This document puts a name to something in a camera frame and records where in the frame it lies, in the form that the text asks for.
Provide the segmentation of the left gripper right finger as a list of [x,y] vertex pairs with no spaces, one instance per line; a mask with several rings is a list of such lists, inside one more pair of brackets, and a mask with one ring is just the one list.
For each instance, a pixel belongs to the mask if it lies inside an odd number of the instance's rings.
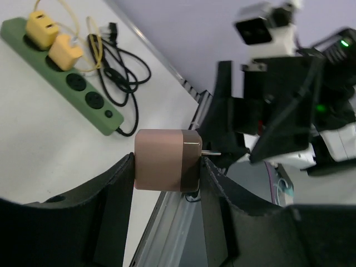
[[354,266],[355,206],[274,205],[200,163],[209,266]]

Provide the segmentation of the brown plug adapter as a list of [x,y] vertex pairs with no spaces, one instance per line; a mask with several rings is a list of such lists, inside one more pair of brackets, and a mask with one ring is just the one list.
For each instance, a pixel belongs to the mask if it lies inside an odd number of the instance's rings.
[[140,129],[135,136],[135,188],[196,192],[200,158],[221,153],[202,149],[195,130]]

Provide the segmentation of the yellow plug adapter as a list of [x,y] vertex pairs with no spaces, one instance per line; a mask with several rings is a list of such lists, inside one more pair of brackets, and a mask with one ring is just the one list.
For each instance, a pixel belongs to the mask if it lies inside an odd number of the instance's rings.
[[40,50],[48,50],[59,34],[59,27],[44,11],[34,11],[26,23],[26,35]]

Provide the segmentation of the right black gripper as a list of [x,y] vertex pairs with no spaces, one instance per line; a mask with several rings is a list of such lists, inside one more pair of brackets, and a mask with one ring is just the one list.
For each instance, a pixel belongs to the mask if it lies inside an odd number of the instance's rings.
[[262,58],[243,65],[244,97],[231,94],[233,64],[220,61],[212,101],[198,128],[202,147],[229,167],[244,155],[253,164],[306,150],[325,60],[318,56]]

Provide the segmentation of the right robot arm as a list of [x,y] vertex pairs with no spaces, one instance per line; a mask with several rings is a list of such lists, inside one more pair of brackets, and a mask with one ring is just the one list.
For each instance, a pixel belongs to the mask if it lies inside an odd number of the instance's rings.
[[215,93],[198,129],[214,164],[238,160],[292,165],[311,176],[355,166],[355,29],[345,27],[290,56],[252,56],[241,66],[243,96],[233,97],[233,65],[217,66]]

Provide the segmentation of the green power strip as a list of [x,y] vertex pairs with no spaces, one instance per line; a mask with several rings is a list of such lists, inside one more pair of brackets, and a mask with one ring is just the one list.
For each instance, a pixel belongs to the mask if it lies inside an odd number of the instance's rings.
[[1,37],[5,43],[103,135],[114,133],[124,122],[123,115],[76,69],[61,71],[48,52],[39,50],[26,36],[26,22],[23,17],[3,21]]

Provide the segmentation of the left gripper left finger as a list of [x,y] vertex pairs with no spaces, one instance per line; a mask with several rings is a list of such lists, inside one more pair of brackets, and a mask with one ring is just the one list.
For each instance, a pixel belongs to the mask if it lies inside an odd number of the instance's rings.
[[1,200],[2,266],[122,266],[134,156],[45,202]]

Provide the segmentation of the yellow charger with cable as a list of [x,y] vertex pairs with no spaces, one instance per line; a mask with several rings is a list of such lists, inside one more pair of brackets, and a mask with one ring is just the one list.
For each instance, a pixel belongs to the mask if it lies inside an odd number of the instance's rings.
[[[59,3],[71,17],[74,23],[74,29],[71,29],[63,23],[56,22],[60,31],[50,47],[49,58],[63,71],[73,69],[77,61],[81,58],[84,59],[90,67],[88,69],[80,69],[80,72],[89,73],[99,70],[103,59],[103,41],[95,20],[91,16],[86,17],[86,26],[89,36],[89,44],[86,44],[84,39],[80,37],[80,24],[75,13],[65,1],[59,1]],[[92,61],[85,56],[83,50],[84,46],[93,49],[94,56]]]

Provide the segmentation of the aluminium front rail frame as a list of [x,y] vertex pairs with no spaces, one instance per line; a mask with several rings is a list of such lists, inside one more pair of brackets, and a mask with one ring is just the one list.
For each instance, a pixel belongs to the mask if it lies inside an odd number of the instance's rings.
[[[289,177],[282,166],[265,163],[254,171],[235,164],[229,177],[274,204]],[[201,203],[178,192],[160,194],[130,266],[207,266]]]

